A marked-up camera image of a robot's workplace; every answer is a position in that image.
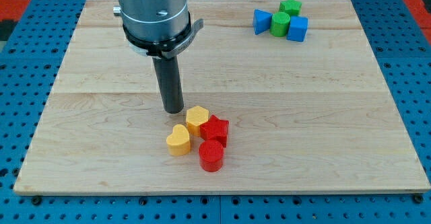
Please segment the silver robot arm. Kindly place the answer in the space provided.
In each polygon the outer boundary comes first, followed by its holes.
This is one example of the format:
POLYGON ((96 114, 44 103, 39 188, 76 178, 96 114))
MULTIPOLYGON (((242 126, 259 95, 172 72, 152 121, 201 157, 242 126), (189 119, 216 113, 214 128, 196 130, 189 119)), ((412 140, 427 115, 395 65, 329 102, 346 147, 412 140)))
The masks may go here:
POLYGON ((202 19, 191 20, 187 0, 119 0, 114 11, 132 47, 159 59, 183 52, 204 26, 202 19))

